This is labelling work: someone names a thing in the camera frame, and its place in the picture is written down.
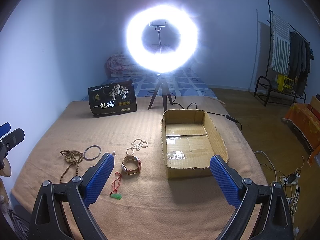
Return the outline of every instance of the bed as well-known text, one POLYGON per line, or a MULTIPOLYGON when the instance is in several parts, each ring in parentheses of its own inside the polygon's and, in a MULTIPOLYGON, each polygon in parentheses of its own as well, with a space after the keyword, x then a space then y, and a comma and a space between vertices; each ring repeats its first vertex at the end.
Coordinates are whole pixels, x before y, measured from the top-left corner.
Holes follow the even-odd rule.
MULTIPOLYGON (((214 92, 201 80, 191 67, 181 67, 164 74, 167 77, 169 90, 176 96, 207 96, 217 98, 214 92)), ((151 97, 158 83, 155 73, 109 78, 103 84, 132 80, 136 97, 151 97)))
MULTIPOLYGON (((162 98, 156 97, 148 110, 150 98, 137 97, 136 112, 94 118, 88 102, 71 102, 49 128, 28 157, 15 186, 13 196, 29 212, 43 181, 59 183, 68 164, 60 151, 84 151, 90 145, 101 146, 103 152, 116 152, 115 167, 96 203, 90 205, 95 220, 108 239, 215 239, 231 217, 234 207, 228 205, 217 182, 211 177, 168 180, 162 154, 160 120, 162 98), (137 152, 142 162, 138 176, 124 176, 119 187, 121 200, 109 196, 115 172, 125 149, 135 138, 149 142, 137 152)), ((227 114, 224 106, 212 97, 178 96, 177 102, 187 106, 196 102, 199 109, 227 114)), ((222 116, 211 115, 225 141, 229 166, 256 184, 267 185, 265 176, 237 125, 222 116)), ((79 165, 79 175, 99 160, 79 165)), ((75 175, 70 168, 64 182, 75 175)), ((75 239, 81 235, 68 205, 66 216, 75 239)), ((255 208, 242 239, 248 239, 259 210, 255 208)))

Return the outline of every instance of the striped towel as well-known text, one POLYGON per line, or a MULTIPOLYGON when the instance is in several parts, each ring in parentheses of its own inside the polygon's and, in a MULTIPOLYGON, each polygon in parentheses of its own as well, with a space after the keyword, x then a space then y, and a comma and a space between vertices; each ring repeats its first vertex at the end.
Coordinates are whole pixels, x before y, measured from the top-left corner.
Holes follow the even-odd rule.
POLYGON ((279 15, 271 13, 273 53, 271 68, 281 74, 288 74, 290 56, 290 25, 279 15))

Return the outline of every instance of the orange cloth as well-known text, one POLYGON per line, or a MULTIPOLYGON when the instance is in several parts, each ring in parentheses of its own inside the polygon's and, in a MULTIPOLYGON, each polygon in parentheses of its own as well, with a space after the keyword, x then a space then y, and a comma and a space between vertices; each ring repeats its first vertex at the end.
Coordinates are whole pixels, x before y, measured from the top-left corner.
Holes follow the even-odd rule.
POLYGON ((320 152, 320 120, 308 109, 308 104, 297 103, 292 104, 284 119, 299 128, 314 150, 308 160, 312 165, 315 162, 314 156, 320 152))

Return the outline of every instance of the open cardboard box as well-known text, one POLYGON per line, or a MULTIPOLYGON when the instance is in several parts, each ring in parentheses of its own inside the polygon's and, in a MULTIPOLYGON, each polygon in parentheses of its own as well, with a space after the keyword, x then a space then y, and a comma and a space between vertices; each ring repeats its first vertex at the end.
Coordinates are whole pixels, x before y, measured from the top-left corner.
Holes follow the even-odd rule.
POLYGON ((161 127, 167 178, 212 176, 209 166, 215 154, 229 162, 225 143, 207 112, 167 110, 161 127))

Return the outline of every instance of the white tree illustration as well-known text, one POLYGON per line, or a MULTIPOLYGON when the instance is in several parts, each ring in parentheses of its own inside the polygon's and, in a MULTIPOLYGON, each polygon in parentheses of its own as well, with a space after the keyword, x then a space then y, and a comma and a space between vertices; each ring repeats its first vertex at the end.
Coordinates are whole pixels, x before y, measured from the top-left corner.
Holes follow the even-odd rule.
POLYGON ((118 96, 121 94, 121 88, 122 88, 122 86, 120 86, 120 84, 116 84, 115 86, 114 86, 114 89, 116 90, 116 91, 118 91, 118 96))
POLYGON ((127 95, 127 93, 129 93, 129 89, 127 89, 126 87, 121 87, 121 94, 123 94, 122 98, 125 99, 125 96, 127 95))
POLYGON ((111 95, 113 97, 113 100, 116 100, 116 93, 117 93, 117 90, 115 88, 113 88, 110 92, 109 92, 109 95, 111 95))

